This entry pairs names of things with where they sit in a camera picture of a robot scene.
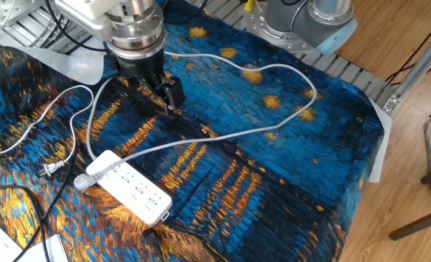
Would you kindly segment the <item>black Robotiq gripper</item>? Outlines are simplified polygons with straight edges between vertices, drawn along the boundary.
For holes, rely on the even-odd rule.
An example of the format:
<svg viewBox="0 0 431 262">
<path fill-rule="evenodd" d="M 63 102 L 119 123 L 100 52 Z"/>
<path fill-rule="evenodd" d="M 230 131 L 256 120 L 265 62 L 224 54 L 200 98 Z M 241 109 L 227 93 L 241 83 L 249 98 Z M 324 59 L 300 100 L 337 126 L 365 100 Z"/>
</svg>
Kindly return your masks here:
<svg viewBox="0 0 431 262">
<path fill-rule="evenodd" d="M 167 116 L 184 103 L 185 95 L 181 80 L 176 76 L 170 78 L 162 76 L 165 61 L 163 48 L 150 57 L 137 60 L 118 57 L 111 51 L 108 51 L 108 56 L 121 75 L 127 78 L 136 77 L 151 91 L 152 95 L 163 103 Z"/>
</svg>

